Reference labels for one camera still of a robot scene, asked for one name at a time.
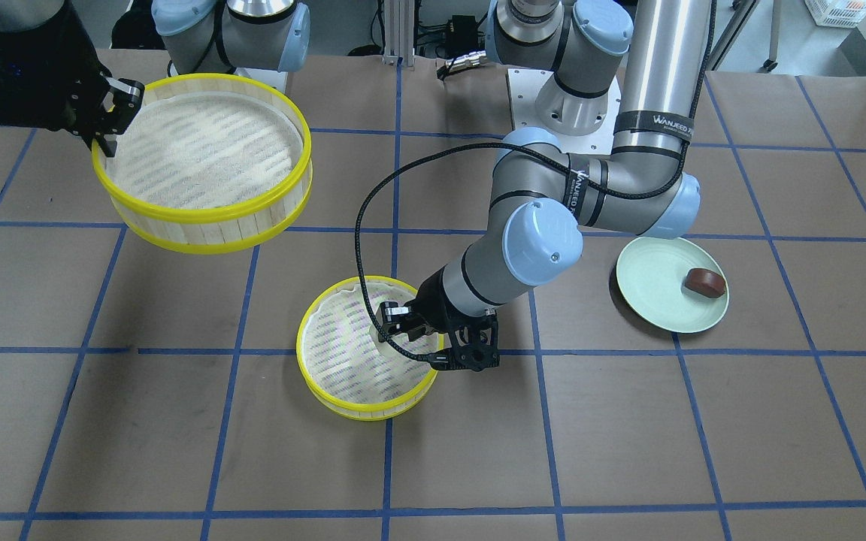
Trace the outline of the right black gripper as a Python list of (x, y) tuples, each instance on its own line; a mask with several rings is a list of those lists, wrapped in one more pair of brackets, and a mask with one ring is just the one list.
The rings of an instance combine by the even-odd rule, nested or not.
[(0, 125), (66, 130), (114, 158), (144, 90), (111, 78), (71, 2), (0, 1)]

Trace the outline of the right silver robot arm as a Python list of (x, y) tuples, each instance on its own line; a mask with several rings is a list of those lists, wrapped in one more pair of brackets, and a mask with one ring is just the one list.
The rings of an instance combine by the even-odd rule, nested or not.
[[(293, 72), (310, 13), (296, 1), (154, 1), (151, 17), (180, 74)], [(65, 130), (116, 154), (144, 86), (114, 78), (70, 1), (0, 1), (0, 125)]]

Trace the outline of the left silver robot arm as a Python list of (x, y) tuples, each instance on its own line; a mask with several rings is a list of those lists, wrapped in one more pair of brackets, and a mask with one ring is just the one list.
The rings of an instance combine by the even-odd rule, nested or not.
[(583, 227), (679, 237), (700, 185), (685, 171), (713, 47), (713, 1), (494, 1), (489, 59), (543, 77), (514, 107), (485, 234), (418, 294), (371, 314), (391, 343), (495, 330), (495, 309), (580, 260)]

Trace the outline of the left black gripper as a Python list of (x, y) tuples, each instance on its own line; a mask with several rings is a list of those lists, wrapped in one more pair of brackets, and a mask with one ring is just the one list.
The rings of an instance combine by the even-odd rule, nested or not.
[(407, 341), (416, 342), (428, 335), (427, 328), (447, 334), (467, 328), (479, 319), (457, 309), (444, 288), (444, 268), (426, 278), (413, 299), (413, 308), (394, 301), (379, 304), (379, 322), (388, 325), (388, 335), (404, 334)]

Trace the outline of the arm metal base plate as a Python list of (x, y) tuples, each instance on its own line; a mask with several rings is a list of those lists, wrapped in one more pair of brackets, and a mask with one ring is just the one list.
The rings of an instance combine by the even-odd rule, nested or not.
[(286, 82), (288, 82), (288, 72), (265, 71), (258, 68), (237, 68), (235, 75), (250, 78), (251, 80), (264, 83), (278, 90), (278, 92), (286, 93)]
[(621, 104), (617, 79), (597, 97), (572, 95), (551, 71), (509, 68), (507, 82), (514, 126), (547, 128), (573, 138), (612, 136)]

